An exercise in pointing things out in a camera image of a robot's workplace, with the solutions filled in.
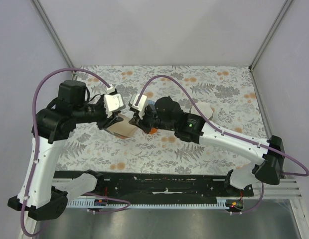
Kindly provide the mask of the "coffee filter box orange black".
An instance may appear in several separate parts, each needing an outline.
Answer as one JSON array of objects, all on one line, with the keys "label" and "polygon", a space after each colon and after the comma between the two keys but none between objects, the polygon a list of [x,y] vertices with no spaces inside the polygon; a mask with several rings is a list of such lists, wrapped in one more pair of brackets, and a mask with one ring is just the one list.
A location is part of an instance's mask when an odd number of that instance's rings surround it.
[{"label": "coffee filter box orange black", "polygon": [[108,127],[105,129],[105,131],[121,139],[133,137],[138,128],[132,124],[129,124],[130,119],[127,116],[118,114],[118,117],[122,118],[123,120]]}]

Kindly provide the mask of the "orange glass carafe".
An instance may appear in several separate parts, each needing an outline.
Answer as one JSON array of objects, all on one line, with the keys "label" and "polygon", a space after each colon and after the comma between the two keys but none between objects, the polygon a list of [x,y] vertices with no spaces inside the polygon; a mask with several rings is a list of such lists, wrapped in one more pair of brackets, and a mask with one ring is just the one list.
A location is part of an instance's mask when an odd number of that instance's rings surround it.
[{"label": "orange glass carafe", "polygon": [[151,130],[150,130],[150,132],[149,132],[149,134],[155,134],[155,133],[157,133],[157,131],[158,131],[158,129],[157,128],[151,128]]}]

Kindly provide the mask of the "blue plastic dripper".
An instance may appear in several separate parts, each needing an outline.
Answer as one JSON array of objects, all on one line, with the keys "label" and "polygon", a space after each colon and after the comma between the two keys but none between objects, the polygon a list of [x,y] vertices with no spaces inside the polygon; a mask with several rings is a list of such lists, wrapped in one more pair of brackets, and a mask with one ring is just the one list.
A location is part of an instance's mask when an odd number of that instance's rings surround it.
[{"label": "blue plastic dripper", "polygon": [[155,102],[152,101],[152,100],[148,100],[148,105],[151,106],[151,107],[154,107],[155,106]]}]

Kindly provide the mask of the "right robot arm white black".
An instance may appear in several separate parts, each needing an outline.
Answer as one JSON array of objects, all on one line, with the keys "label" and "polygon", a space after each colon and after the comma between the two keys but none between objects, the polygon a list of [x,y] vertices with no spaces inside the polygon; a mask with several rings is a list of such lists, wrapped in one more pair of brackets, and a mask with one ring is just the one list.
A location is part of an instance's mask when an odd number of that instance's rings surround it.
[{"label": "right robot arm white black", "polygon": [[236,196],[258,182],[279,185],[284,163],[281,138],[253,138],[227,130],[200,115],[184,112],[171,97],[160,98],[150,106],[145,95],[133,95],[129,107],[134,113],[129,123],[144,133],[153,128],[168,130],[182,141],[212,145],[248,159],[248,165],[227,173],[223,183],[227,195]]}]

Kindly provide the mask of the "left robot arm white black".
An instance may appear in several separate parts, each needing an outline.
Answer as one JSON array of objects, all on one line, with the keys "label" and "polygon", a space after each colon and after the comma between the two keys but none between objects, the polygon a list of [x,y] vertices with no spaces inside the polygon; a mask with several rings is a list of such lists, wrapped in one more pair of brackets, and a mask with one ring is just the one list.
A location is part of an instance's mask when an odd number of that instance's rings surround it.
[{"label": "left robot arm white black", "polygon": [[76,125],[95,122],[103,130],[122,121],[122,96],[113,86],[106,91],[95,104],[90,104],[85,99],[89,95],[85,83],[68,80],[59,85],[57,98],[36,114],[38,137],[33,138],[33,160],[27,170],[32,180],[30,186],[24,183],[19,194],[8,200],[10,208],[25,209],[36,221],[54,220],[67,203],[79,196],[104,192],[103,175],[93,170],[81,172],[61,186],[53,186],[52,181],[58,158]]}]

